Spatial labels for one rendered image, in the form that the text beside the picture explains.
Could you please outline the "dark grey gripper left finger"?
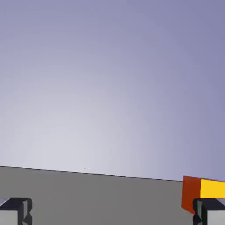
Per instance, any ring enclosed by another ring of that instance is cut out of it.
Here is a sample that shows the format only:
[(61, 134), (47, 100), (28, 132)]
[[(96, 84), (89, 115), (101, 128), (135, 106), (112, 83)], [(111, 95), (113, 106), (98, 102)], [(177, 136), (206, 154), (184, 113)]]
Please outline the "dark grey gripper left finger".
[(0, 198), (0, 225), (33, 225), (31, 198)]

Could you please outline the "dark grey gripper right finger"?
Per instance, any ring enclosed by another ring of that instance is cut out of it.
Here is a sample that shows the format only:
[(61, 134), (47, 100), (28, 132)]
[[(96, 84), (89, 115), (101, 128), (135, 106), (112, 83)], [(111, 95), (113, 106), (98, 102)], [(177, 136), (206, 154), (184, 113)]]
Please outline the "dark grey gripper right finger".
[(193, 210), (193, 225), (225, 225), (225, 198), (196, 198)]

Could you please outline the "large orange box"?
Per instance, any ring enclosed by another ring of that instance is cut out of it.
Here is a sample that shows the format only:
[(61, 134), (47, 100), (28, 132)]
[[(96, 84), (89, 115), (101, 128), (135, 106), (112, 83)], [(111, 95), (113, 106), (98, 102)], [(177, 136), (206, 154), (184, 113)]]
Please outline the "large orange box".
[(196, 198), (225, 198), (225, 181), (183, 176), (182, 208), (194, 214), (193, 200)]

